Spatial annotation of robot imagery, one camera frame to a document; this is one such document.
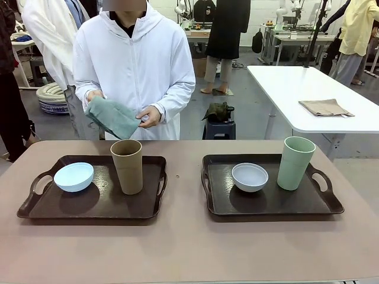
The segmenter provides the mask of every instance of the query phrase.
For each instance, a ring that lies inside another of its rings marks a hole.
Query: cup
[[[133,195],[142,190],[142,145],[136,140],[121,140],[111,147],[114,166],[125,194]]]
[[[278,185],[288,191],[298,188],[316,145],[303,137],[289,137],[284,140],[282,160],[280,162]]]

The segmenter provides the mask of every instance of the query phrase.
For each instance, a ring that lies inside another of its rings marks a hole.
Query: brown serving tray
[[[296,191],[281,189],[277,185],[280,161],[281,154],[205,156],[201,180],[209,211],[218,217],[325,216],[344,212],[333,193],[330,179],[311,164]],[[262,190],[247,193],[234,184],[232,169],[239,163],[258,164],[268,172],[269,180]],[[315,173],[326,181],[326,191],[322,192],[320,185],[312,178]]]
[[[159,213],[166,188],[166,160],[153,156],[143,156],[142,160],[143,189],[136,195],[125,195],[111,156],[64,156],[51,170],[33,181],[30,194],[17,216],[37,220],[151,219]],[[64,192],[52,181],[41,195],[36,193],[36,186],[43,177],[54,177],[59,169],[76,162],[86,162],[94,167],[94,180],[86,189],[77,193]]]

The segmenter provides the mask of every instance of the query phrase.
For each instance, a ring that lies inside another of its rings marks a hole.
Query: person in white jacket
[[[77,138],[99,140],[99,129],[75,96],[72,47],[78,27],[88,20],[79,0],[28,0],[21,14],[24,24],[40,50],[46,70],[65,92],[70,118]]]
[[[178,24],[143,6],[103,11],[81,26],[73,52],[76,95],[84,109],[101,96],[133,110],[142,123],[132,139],[179,140],[179,113],[195,89],[190,48]]]

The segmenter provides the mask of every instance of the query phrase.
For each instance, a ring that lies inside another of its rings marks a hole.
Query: folded cloth
[[[318,117],[354,116],[354,114],[341,108],[335,99],[326,99],[325,101],[300,101],[299,103]]]
[[[210,122],[225,122],[230,118],[230,107],[226,102],[223,104],[212,103],[209,105],[207,112],[202,120],[208,118]]]
[[[30,41],[31,40],[31,37],[30,35],[23,35],[22,37],[18,37],[16,38],[16,41],[22,43],[22,42],[25,42],[25,41]]]
[[[141,122],[126,106],[99,96],[94,97],[89,103],[85,115],[121,140],[130,139]]]

